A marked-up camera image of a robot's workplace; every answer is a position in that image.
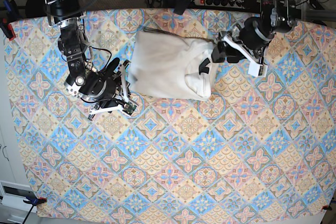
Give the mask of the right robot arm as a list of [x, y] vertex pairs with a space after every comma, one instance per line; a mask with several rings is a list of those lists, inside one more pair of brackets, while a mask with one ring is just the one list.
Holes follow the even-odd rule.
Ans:
[[69, 69], [65, 81], [68, 92], [87, 103], [104, 106], [130, 103], [129, 85], [125, 79], [128, 61], [120, 63], [119, 58], [110, 58], [101, 70], [97, 70], [93, 59], [86, 58], [85, 52], [93, 54], [93, 47], [80, 28], [80, 21], [86, 15], [82, 0], [45, 0], [45, 3], [49, 25], [60, 28], [58, 48]]

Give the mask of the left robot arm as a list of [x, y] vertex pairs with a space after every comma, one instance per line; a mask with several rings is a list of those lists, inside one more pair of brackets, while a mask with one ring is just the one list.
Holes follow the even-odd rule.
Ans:
[[264, 62], [264, 52], [276, 33], [288, 33], [297, 24], [295, 0], [260, 0], [260, 16], [245, 20], [233, 42], [243, 46], [257, 63]]

